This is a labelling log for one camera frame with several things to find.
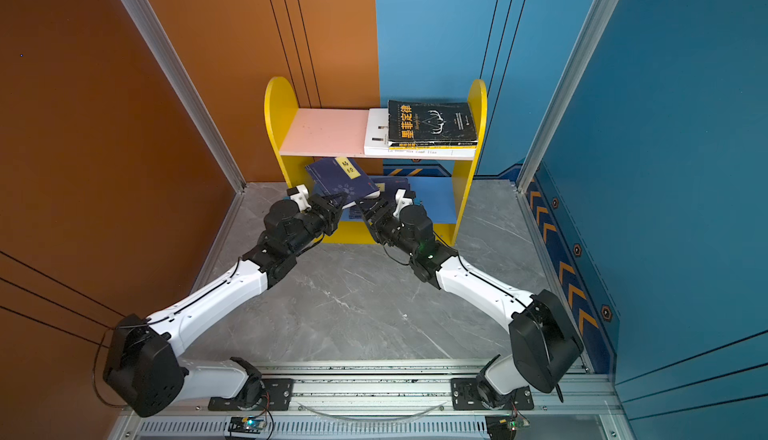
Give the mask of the navy book rearmost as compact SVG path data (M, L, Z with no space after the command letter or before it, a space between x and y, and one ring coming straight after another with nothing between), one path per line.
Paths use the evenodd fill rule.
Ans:
M313 192L328 195L339 192L348 194L346 208L363 198L380 196L379 187L351 158L345 156L324 157L305 166L314 182Z

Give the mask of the white book brown pattern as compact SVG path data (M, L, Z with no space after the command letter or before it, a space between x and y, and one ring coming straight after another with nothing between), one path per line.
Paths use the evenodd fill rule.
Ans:
M389 150L388 117L388 110L386 110L386 108L371 108L371 110L368 111L366 134L364 138L364 154L366 156L416 160L472 160L475 156L475 149Z

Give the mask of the yellow cartoon cover book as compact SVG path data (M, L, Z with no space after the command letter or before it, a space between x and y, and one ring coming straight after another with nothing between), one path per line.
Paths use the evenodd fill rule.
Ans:
M431 142L390 142L389 150L474 150L477 142L458 142L458 143L431 143Z

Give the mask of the black book yellow title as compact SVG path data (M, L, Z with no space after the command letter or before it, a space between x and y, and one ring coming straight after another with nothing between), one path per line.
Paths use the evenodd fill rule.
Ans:
M478 133L467 102L388 102L387 141L392 148L476 146Z

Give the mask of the navy book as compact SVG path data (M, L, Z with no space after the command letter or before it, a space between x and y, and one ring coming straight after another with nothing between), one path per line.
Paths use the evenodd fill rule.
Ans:
M379 187L380 197L394 200L398 190L410 190L408 177L402 176L374 176L372 181Z

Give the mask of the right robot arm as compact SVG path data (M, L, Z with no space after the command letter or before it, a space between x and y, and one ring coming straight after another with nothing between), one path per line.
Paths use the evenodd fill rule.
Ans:
M481 400L491 409L503 408L524 388L562 398L559 383L584 344L558 296L547 289L534 294L513 287L474 267L435 232L410 191L398 193L397 201L358 202L374 241L406 253L419 280L464 299L508 332L511 353L492 358L476 376Z

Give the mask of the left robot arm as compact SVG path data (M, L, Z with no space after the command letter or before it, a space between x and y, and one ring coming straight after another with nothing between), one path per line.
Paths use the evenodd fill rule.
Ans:
M301 187L275 202L254 248L216 280L145 318L124 317L114 328L103 381L143 417L182 400L218 398L250 410L265 388L261 372L232 357L210 362L185 358L189 346L244 302L282 280L298 258L336 232L348 196L306 194Z

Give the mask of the yellow pink blue bookshelf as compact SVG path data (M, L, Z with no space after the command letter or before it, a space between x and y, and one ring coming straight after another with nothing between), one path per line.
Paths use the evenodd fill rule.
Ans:
M409 180L417 198L426 205L435 231L453 245L458 238L484 144L488 98L483 80L474 80L468 102L478 144L474 148L454 151L447 148L390 151L385 146L375 151L367 150L365 142L374 136L368 127L369 116L385 113L385 108L300 108L291 82L282 76L271 78L267 84L264 117L270 144L290 188L301 184L314 188L306 166L318 158L341 156L358 162L364 159L417 160L417 165L396 166L391 173Z

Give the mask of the left green circuit board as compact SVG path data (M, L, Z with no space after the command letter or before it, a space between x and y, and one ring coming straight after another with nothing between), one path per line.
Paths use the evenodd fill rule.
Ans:
M263 417L247 416L229 419L226 436L229 438L264 438L269 433L268 422Z

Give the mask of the right circuit board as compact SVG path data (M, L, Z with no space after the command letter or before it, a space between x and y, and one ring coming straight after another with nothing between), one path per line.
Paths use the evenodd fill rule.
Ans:
M517 433L530 426L524 417L486 416L486 431L490 440L514 440Z

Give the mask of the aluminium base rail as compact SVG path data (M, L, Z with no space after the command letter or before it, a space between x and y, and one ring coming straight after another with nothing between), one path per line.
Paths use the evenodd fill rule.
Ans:
M534 409L453 408L450 381L476 378L476 359L321 361L265 364L264 378L292 378L287 411L209 411L189 400L142 419L128 410L113 439L239 439L233 416L263 417L269 433L253 439L489 439L486 416L524 417L515 439L630 439L630 425L608 376L579 358L561 379L563 397L530 390Z

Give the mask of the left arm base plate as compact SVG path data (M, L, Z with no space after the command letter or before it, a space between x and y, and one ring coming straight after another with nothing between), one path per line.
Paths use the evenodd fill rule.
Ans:
M233 398L212 397L209 411L287 411L293 395L292 378L262 378L248 381L244 390Z

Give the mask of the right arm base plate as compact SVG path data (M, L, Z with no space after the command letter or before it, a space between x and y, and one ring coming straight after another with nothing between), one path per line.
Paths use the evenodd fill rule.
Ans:
M528 387L498 394L486 382L476 378L453 378L450 381L453 408L465 410L518 410L531 411L535 405Z

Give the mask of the aluminium frame post left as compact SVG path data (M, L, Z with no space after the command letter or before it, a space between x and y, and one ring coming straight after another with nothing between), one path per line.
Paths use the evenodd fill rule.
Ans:
M149 0L120 0L233 190L246 180Z

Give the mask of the aluminium frame post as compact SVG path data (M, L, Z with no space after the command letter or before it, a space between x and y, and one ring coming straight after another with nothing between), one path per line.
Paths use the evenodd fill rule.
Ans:
M120 0L233 190L246 180L149 0Z
M520 194L528 190L619 1L593 0L515 182Z

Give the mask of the aluminium frame post right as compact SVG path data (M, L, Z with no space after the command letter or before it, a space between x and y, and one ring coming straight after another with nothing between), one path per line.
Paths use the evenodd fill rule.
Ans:
M619 1L593 0L515 182L520 194L528 190Z

